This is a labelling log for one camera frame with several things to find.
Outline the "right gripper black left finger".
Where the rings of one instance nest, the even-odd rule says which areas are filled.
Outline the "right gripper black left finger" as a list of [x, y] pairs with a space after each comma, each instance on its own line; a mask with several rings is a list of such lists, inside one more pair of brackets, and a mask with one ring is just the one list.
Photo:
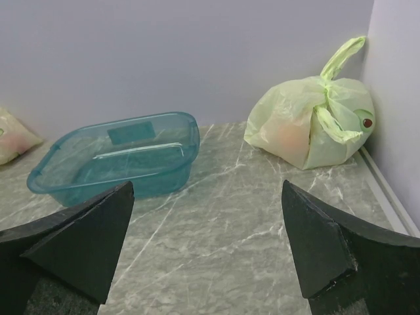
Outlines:
[[79, 205], [1, 231], [2, 314], [97, 314], [106, 303], [134, 190], [124, 182]]

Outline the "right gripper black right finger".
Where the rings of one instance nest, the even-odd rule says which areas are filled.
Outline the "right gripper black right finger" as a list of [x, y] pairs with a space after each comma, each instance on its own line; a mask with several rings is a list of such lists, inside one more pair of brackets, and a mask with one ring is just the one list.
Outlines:
[[419, 239], [359, 219], [289, 181], [283, 219], [312, 314], [418, 314]]

